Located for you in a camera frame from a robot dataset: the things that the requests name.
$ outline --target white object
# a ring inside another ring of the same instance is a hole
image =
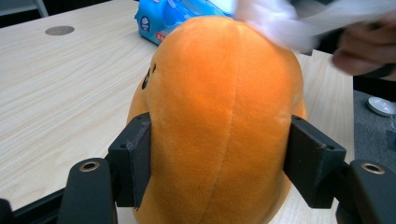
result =
[[[377,114],[382,116],[393,116],[396,114],[396,106],[387,100],[370,97],[367,101],[367,105]]]
[[[305,6],[310,8],[300,10],[317,13],[299,18],[289,0],[238,0],[235,18],[253,25],[281,47],[305,52],[316,46],[319,35],[358,21],[378,20],[396,8],[396,0],[336,0],[321,8]]]
[[[41,17],[48,17],[49,13],[43,0],[0,0],[0,16],[37,9]]]

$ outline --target seam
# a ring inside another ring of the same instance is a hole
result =
[[[225,146],[225,149],[224,149],[224,151],[222,153],[222,158],[221,158],[221,162],[220,162],[220,165],[219,165],[219,169],[218,169],[218,173],[217,173],[217,176],[216,176],[216,180],[215,180],[215,182],[213,184],[212,189],[210,190],[211,192],[210,192],[210,196],[209,196],[209,198],[208,198],[208,200],[206,202],[205,210],[202,213],[201,217],[198,219],[198,222],[197,222],[198,224],[202,224],[203,223],[204,218],[206,216],[207,209],[208,209],[208,207],[210,205],[210,202],[212,201],[212,197],[213,197],[213,194],[215,192],[215,189],[216,189],[217,185],[219,184],[219,178],[220,178],[221,170],[222,170],[222,167],[223,167],[223,164],[224,164],[224,161],[225,161],[225,156],[226,156],[226,154],[228,152],[228,147],[230,145],[231,130],[233,129],[233,117],[234,117],[234,110],[235,110],[236,92],[237,92],[236,89],[237,89],[238,82],[239,82],[239,76],[236,77],[235,85],[234,85],[234,88],[233,88],[233,103],[232,103],[231,118],[230,118],[230,123],[229,123],[229,127],[230,128],[229,128],[228,135],[227,135],[227,138],[226,138],[226,146]]]

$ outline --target orange plush toy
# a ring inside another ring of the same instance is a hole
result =
[[[138,223],[269,222],[291,115],[305,118],[294,54],[246,23],[190,19],[158,47],[128,120],[149,112],[151,179]]]

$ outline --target blue package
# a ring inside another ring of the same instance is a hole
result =
[[[134,18],[139,34],[160,45],[183,21],[210,15],[231,17],[206,0],[140,0]]]

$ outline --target light wooden table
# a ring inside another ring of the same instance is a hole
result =
[[[0,29],[0,198],[13,209],[64,187],[77,162],[104,157],[125,126],[157,48],[141,38],[137,3],[115,0]],[[68,35],[46,30],[68,25]],[[299,55],[309,121],[353,157],[352,79],[330,55]],[[119,210],[120,223],[134,221]],[[273,223],[334,223],[293,189]]]

